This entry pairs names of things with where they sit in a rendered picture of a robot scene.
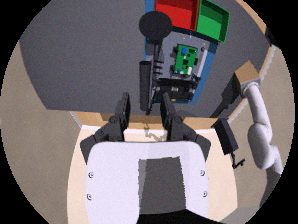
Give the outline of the red open-top bin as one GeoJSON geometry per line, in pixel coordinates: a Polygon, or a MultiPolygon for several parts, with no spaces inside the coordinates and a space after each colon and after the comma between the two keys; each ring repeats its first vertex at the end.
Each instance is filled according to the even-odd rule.
{"type": "Polygon", "coordinates": [[[199,0],[156,0],[154,11],[166,13],[173,27],[195,31],[198,4],[199,0]]]}

